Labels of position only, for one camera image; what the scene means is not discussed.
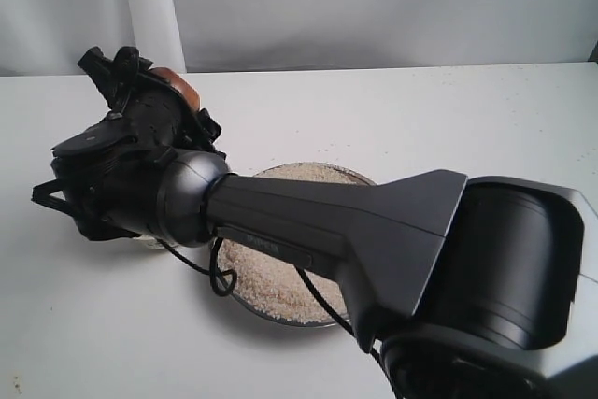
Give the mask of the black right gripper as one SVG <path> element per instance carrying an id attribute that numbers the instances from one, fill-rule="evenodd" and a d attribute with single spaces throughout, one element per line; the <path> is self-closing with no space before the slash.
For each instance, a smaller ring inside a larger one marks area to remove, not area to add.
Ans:
<path id="1" fill-rule="evenodd" d="M 113 59 L 88 49 L 78 67 L 107 101 L 98 123 L 52 148 L 50 207 L 70 216 L 91 241 L 150 235 L 206 243 L 209 188 L 224 174 L 214 145 L 221 126 L 191 110 L 153 61 L 123 46 Z"/>

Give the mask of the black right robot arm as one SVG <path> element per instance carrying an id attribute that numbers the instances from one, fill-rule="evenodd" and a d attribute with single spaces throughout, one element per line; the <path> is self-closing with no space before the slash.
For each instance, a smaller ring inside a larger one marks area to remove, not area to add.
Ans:
<path id="1" fill-rule="evenodd" d="M 232 240 L 336 282 L 399 398 L 593 398 L 597 215 L 572 189 L 435 170 L 375 186 L 248 178 L 176 76 L 134 47 L 79 60 L 107 101 L 33 200 L 91 241 Z"/>

